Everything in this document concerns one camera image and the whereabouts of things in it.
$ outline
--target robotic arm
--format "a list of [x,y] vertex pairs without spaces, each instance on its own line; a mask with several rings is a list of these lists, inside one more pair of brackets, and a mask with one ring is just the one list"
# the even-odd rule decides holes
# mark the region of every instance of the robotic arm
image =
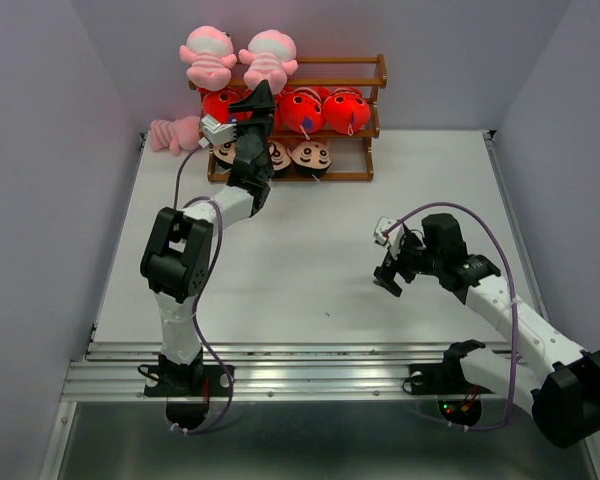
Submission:
[[[418,274],[435,276],[445,290],[511,342],[507,281],[487,258],[468,253],[456,219],[449,214],[429,215],[422,221],[422,241],[404,225],[386,234],[395,223],[382,218],[375,230],[376,243],[387,248],[374,272],[376,283],[400,296],[396,274],[406,283]],[[566,448],[600,430],[600,350],[589,353],[521,298],[513,301],[518,306],[518,350],[527,363],[517,366],[514,403],[532,415],[551,443]],[[502,397],[508,394],[510,361],[475,340],[451,345],[441,364],[410,369],[412,374],[421,373],[412,385],[415,395],[459,393],[470,385]]]
[[[258,213],[270,191],[273,165],[268,136],[273,131],[275,103],[268,82],[261,82],[229,111],[251,112],[251,117],[220,124],[207,115],[201,122],[210,143],[236,142],[227,185],[211,198],[220,208],[223,229]],[[163,208],[151,230],[140,271],[155,293],[162,325],[163,343],[152,378],[159,379],[167,390],[156,389],[156,396],[193,396],[199,390],[202,348],[192,309],[209,275],[217,230],[216,211],[209,202],[183,210]]]

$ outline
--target wooden shelf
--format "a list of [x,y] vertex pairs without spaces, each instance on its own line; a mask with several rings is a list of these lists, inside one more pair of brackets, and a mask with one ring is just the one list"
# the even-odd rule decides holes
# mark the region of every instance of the wooden shelf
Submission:
[[[305,57],[298,58],[298,71],[289,78],[287,85],[291,87],[361,87],[370,89],[366,98],[371,107],[371,118],[365,128],[354,132],[353,135],[344,135],[332,129],[320,130],[311,134],[314,138],[343,139],[358,141],[362,146],[364,154],[364,169],[359,172],[327,172],[319,178],[321,182],[370,182],[373,179],[373,158],[371,155],[371,140],[380,135],[380,121],[378,115],[378,90],[387,86],[387,67],[384,55],[377,57]],[[234,69],[234,77],[229,86],[244,87],[243,73],[246,65],[238,64]],[[189,82],[189,88],[196,86]],[[276,130],[271,138],[303,139],[304,135],[289,129]],[[216,171],[216,157],[213,152],[209,153],[209,165],[207,178],[210,182],[223,182],[229,178],[229,174]],[[315,182],[312,177],[303,177],[289,172],[284,178],[273,179],[274,182]]]

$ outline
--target pink plush toy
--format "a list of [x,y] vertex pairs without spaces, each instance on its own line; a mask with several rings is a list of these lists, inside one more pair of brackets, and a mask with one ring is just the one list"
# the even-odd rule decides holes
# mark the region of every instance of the pink plush toy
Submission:
[[247,50],[240,50],[239,56],[242,63],[251,65],[244,74],[247,87],[253,90],[262,80],[268,80],[274,95],[284,88],[287,75],[293,75],[298,69],[295,43],[277,30],[257,34]]
[[158,152],[169,147],[173,155],[180,155],[180,149],[193,150],[200,140],[198,126],[200,117],[184,117],[175,122],[154,120],[151,122],[151,148]]
[[180,47],[180,60],[191,64],[187,69],[189,80],[212,92],[227,86],[231,80],[229,69],[237,61],[229,36],[209,26],[189,34],[187,44]]

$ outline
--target wall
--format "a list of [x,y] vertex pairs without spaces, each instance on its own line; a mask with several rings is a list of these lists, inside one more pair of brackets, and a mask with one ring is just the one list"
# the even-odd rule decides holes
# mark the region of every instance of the wall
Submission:
[[199,113],[178,47],[210,24],[236,48],[267,28],[301,56],[385,53],[385,128],[494,128],[568,0],[72,0],[139,129]]
[[567,11],[496,145],[551,321],[600,348],[600,0]]
[[37,478],[137,149],[69,2],[0,1],[0,479]]

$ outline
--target white tabletop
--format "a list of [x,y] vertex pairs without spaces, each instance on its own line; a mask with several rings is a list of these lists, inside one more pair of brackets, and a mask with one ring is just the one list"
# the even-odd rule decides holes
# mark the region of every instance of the white tabletop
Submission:
[[[257,216],[225,232],[199,310],[212,342],[502,340],[435,279],[422,277],[404,286],[401,298],[372,283],[374,267],[385,253],[373,243],[378,218],[397,218],[444,200],[473,209],[487,222],[509,257],[520,296],[531,300],[481,133],[384,131],[373,142],[373,154],[373,182],[276,183]],[[171,205],[183,157],[154,153],[148,145],[144,149],[96,342],[161,340],[157,306],[140,276],[140,259],[156,213]],[[208,183],[207,159],[206,152],[199,152],[187,165],[182,201],[222,188]],[[335,156],[333,168],[337,163]],[[462,212],[453,213],[469,251],[500,265],[480,226]],[[423,216],[409,226],[420,228]]]

